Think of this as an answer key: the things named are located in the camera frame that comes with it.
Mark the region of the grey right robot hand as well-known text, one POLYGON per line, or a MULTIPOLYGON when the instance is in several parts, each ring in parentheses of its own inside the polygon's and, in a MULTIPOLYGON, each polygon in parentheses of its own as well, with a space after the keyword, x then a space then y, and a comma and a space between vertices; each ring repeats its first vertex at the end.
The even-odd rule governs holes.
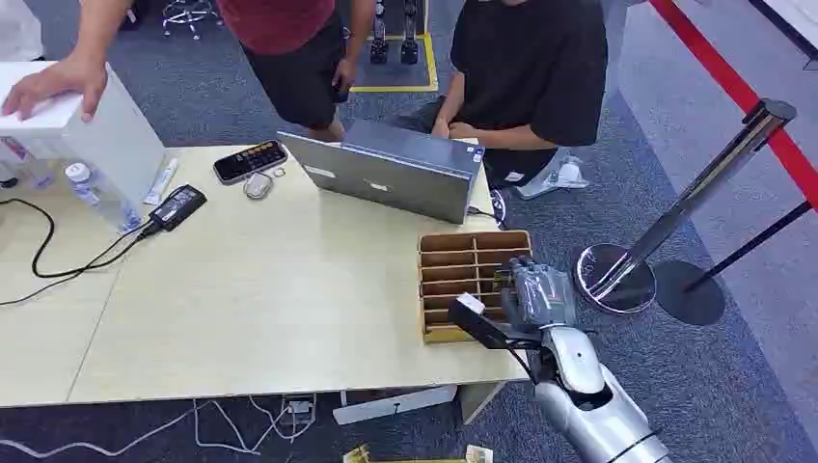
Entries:
POLYGON ((546 325, 574 325, 576 301, 568 275, 527 256, 512 258, 501 287, 501 301, 508 322, 522 331, 546 325))

